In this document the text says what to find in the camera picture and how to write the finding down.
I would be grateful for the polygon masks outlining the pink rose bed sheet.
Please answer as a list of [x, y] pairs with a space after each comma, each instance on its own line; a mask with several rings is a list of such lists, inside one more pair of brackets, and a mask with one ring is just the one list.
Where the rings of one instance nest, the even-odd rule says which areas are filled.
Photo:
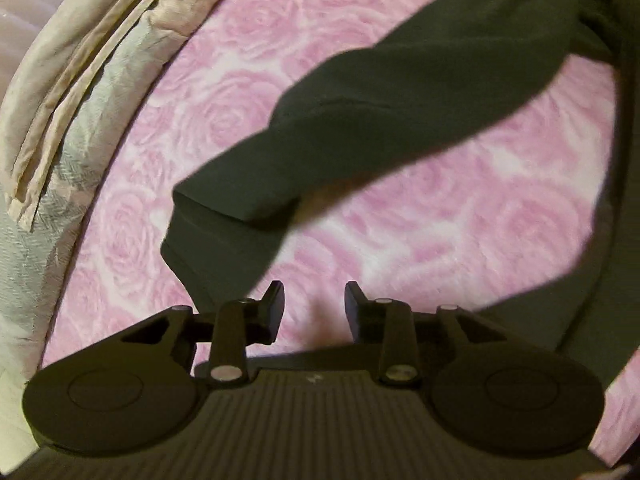
[[[174, 185], [261, 129], [279, 96], [431, 0], [224, 0], [143, 103], [94, 202], [44, 362], [189, 296], [160, 256]], [[343, 289], [416, 310], [478, 309], [557, 278], [592, 230], [608, 164], [612, 67], [572, 56], [540, 96], [445, 153], [304, 203], [267, 280], [277, 353], [349, 337]]]

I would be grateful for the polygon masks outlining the beige folded quilt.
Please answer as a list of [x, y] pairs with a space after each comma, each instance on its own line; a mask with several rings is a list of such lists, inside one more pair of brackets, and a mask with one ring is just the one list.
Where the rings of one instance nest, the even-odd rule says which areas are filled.
[[165, 64], [219, 0], [63, 0], [1, 104], [1, 367], [29, 378], [82, 222]]

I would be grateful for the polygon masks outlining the black long-sleeve garment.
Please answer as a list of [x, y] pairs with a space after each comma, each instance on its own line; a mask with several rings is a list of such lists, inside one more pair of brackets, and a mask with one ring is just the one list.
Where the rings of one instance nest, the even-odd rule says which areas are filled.
[[265, 130], [178, 183], [160, 253], [195, 307], [247, 295], [298, 201], [508, 117], [578, 54], [620, 72], [610, 166], [576, 269], [486, 316], [604, 384], [639, 343], [639, 0], [435, 0], [285, 92]]

